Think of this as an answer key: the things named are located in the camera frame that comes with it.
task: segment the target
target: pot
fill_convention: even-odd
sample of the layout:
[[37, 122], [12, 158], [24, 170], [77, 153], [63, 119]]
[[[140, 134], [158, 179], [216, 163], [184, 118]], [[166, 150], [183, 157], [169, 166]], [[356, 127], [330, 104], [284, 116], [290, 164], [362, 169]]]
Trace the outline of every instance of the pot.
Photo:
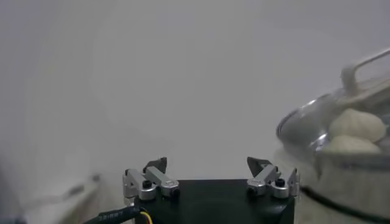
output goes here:
[[385, 49], [342, 70], [343, 88], [289, 113], [277, 127], [285, 150], [312, 167], [302, 182], [315, 193], [357, 212], [390, 219], [390, 136], [375, 142], [379, 154], [329, 154], [328, 126], [346, 108], [377, 115], [390, 125], [390, 75], [357, 82], [358, 68], [390, 54]]

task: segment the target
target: yellow wire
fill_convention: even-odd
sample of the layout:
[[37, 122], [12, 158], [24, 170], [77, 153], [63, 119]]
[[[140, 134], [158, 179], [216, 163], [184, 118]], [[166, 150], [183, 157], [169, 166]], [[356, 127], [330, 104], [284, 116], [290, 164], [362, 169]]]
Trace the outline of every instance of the yellow wire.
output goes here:
[[153, 224], [152, 217], [146, 212], [140, 212], [141, 215], [145, 216], [149, 224]]

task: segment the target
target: lid handle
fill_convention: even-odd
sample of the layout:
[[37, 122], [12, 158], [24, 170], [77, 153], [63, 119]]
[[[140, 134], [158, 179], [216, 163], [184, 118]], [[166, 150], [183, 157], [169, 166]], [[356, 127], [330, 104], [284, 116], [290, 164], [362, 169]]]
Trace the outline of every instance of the lid handle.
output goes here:
[[356, 82], [356, 71], [376, 59], [382, 58], [390, 54], [390, 48], [382, 50], [374, 55], [366, 57], [360, 61], [355, 61], [345, 66], [341, 72], [342, 85], [348, 96], [355, 96], [359, 93], [358, 84]]

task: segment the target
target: steamed bun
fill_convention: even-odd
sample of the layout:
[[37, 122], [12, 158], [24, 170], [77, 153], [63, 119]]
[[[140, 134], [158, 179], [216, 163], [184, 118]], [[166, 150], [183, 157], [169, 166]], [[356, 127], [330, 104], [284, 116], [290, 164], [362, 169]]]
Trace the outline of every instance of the steamed bun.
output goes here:
[[373, 114], [346, 109], [332, 121], [329, 134], [332, 138], [348, 135], [376, 142], [385, 136], [386, 126]]
[[380, 148], [367, 139], [352, 136], [337, 136], [322, 151], [332, 153], [379, 153]]

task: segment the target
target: white backdrop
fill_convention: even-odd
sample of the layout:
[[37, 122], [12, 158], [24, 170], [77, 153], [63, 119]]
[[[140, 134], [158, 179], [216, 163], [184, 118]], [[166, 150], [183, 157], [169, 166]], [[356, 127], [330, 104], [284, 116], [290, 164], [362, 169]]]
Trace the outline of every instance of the white backdrop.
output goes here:
[[99, 172], [112, 207], [122, 172], [160, 156], [174, 178], [247, 178], [246, 156], [280, 148], [283, 116], [339, 88], [346, 62], [390, 46], [389, 10], [387, 0], [2, 0], [0, 168], [22, 203]]

